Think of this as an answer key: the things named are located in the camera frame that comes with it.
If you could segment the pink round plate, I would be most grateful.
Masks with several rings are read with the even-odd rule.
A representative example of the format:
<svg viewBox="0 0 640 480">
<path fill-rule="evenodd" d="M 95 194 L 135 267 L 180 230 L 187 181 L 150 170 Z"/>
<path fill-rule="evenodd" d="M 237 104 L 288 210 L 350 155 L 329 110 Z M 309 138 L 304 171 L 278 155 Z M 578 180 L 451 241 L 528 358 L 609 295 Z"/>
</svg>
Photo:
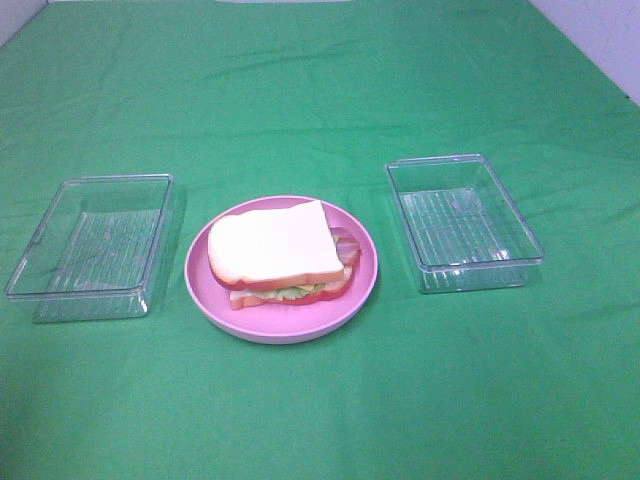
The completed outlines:
<svg viewBox="0 0 640 480">
<path fill-rule="evenodd" d="M 199 310 L 217 327 L 244 340 L 264 344 L 293 344 L 324 336 L 354 317 L 372 293 L 378 275 L 378 253 L 365 226 L 350 212 L 328 201 L 323 203 L 331 227 L 349 230 L 361 247 L 351 284 L 332 300 L 306 305 L 266 303 L 233 310 L 229 294 L 211 273 L 207 237 L 212 222 L 196 235 L 184 265 L 186 287 Z"/>
</svg>

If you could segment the clear right plastic tray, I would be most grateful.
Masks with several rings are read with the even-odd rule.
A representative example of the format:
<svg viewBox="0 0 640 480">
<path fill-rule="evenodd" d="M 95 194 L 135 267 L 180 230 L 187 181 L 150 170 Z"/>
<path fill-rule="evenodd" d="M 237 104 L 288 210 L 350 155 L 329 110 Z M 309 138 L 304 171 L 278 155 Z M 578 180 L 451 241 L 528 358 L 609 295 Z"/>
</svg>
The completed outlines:
<svg viewBox="0 0 640 480">
<path fill-rule="evenodd" d="M 519 287 L 544 250 L 481 154 L 385 166 L 395 220 L 423 294 Z"/>
</svg>

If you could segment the green lettuce leaf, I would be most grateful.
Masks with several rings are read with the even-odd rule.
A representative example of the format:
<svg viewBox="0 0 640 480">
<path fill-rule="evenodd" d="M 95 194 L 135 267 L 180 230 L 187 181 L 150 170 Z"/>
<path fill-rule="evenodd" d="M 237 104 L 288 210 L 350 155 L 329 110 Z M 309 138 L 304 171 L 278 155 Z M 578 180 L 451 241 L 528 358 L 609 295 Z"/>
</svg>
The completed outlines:
<svg viewBox="0 0 640 480">
<path fill-rule="evenodd" d="M 302 289 L 297 288 L 297 286 L 268 290 L 262 292 L 255 292 L 255 295 L 261 299 L 265 300 L 275 300 L 275 301 L 284 301 L 284 300 L 299 300 L 308 295 L 318 293 L 321 290 L 306 292 Z"/>
</svg>

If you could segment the clear left plastic tray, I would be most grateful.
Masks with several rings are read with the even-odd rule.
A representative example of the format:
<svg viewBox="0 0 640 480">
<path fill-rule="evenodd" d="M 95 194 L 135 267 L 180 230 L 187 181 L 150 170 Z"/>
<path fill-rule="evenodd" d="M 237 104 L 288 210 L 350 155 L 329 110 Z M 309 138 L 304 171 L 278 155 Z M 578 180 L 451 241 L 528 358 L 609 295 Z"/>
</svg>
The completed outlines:
<svg viewBox="0 0 640 480">
<path fill-rule="evenodd" d="M 168 173 L 64 181 L 6 298 L 35 323 L 145 316 L 171 230 L 174 187 Z"/>
</svg>

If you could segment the green tablecloth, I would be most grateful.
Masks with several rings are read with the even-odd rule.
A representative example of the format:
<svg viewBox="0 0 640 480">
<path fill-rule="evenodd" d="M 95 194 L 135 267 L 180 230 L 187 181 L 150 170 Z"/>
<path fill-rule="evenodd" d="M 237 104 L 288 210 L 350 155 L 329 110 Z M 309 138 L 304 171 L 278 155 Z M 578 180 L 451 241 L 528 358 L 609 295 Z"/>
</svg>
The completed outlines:
<svg viewBox="0 0 640 480">
<path fill-rule="evenodd" d="M 384 166 L 481 153 L 545 250 L 522 288 L 421 294 Z M 639 111 L 526 1 L 55 2 L 1 51 L 1 275 L 65 179 L 172 173 L 143 318 L 1 304 L 5 479 L 635 479 Z M 293 193 L 379 254 L 361 312 L 248 343 L 191 300 L 218 212 Z"/>
</svg>

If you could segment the yellow cheese slice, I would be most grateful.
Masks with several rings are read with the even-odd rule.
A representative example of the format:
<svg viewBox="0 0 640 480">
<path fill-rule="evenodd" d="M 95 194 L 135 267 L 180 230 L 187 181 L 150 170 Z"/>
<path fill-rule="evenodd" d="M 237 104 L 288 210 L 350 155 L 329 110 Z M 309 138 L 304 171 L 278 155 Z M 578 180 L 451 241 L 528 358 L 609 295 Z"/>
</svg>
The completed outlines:
<svg viewBox="0 0 640 480">
<path fill-rule="evenodd" d="M 306 284 L 306 285 L 299 285 L 297 286 L 297 288 L 302 289 L 306 292 L 313 292 L 313 291 L 318 291 L 318 290 L 322 290 L 324 288 L 325 284 L 324 283 L 320 283 L 320 284 Z"/>
</svg>

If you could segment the white bread slice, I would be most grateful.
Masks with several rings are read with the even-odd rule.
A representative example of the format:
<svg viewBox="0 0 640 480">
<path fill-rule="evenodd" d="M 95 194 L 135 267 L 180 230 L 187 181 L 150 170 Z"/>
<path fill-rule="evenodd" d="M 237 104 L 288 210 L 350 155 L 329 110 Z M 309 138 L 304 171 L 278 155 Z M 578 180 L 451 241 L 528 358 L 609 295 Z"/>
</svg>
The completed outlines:
<svg viewBox="0 0 640 480">
<path fill-rule="evenodd" d="M 333 300 L 342 296 L 349 288 L 354 273 L 354 267 L 347 266 L 341 280 L 324 283 L 324 288 L 318 293 L 308 295 L 299 300 L 265 300 L 257 297 L 252 290 L 231 291 L 229 293 L 230 305 L 233 310 L 259 306 L 266 303 L 283 305 L 308 305 L 318 301 Z"/>
</svg>

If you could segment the clear plastic tray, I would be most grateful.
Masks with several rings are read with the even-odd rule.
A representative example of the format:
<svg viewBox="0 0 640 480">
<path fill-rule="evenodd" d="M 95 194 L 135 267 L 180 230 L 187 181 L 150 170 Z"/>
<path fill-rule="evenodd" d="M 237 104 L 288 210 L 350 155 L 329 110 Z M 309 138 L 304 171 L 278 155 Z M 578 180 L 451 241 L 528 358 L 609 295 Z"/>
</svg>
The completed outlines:
<svg viewBox="0 0 640 480">
<path fill-rule="evenodd" d="M 35 323 L 145 316 L 171 230 L 174 187 L 168 173 L 64 181 L 6 298 Z"/>
<path fill-rule="evenodd" d="M 385 166 L 395 220 L 423 294 L 519 287 L 544 250 L 481 154 Z"/>
</svg>

